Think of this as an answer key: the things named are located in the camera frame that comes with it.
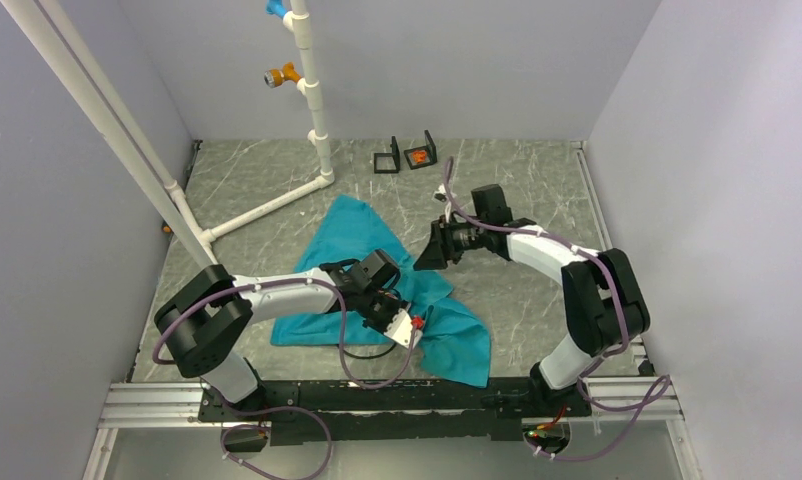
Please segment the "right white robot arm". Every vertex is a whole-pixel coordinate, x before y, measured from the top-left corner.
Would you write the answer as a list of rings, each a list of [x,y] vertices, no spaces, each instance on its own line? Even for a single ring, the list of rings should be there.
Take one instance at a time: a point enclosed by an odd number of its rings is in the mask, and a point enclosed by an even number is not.
[[[566,389],[589,367],[649,328],[647,304],[624,251],[586,249],[528,219],[514,218],[497,184],[472,190],[472,216],[456,208],[445,185],[435,195],[446,208],[431,222],[429,241],[415,269],[443,270],[467,251],[486,249],[542,273],[562,288],[567,332],[531,369],[534,383],[528,401],[537,413],[555,413],[566,402]]]

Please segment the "black square frame holder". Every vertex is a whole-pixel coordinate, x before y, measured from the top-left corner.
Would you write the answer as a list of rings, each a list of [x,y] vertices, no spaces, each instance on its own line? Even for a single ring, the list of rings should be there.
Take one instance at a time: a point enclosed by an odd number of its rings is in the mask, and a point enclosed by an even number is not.
[[[417,170],[438,163],[436,144],[430,132],[424,131],[425,144],[411,147],[403,151],[404,158],[410,170]]]

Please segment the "teal t-shirt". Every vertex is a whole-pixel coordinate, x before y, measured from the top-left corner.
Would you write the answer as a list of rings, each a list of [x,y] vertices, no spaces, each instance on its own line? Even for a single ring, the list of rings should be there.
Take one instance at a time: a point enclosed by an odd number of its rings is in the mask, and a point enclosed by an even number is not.
[[[483,321],[450,297],[453,287],[440,274],[413,269],[411,254],[368,204],[340,195],[295,270],[347,260],[358,261],[365,272],[395,289],[410,303],[410,314],[424,320],[419,341],[424,371],[473,387],[487,385],[490,335]]]

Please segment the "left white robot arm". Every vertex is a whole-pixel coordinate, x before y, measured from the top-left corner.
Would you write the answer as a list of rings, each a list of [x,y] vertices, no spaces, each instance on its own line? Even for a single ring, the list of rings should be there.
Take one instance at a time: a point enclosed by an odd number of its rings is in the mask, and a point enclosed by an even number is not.
[[[355,312],[371,329],[413,350],[424,321],[394,289],[400,269],[383,250],[362,260],[322,263],[302,272],[269,277],[230,274],[221,264],[204,268],[155,314],[160,333],[152,360],[199,378],[241,420],[256,417],[266,388],[235,345],[255,321],[298,314]]]

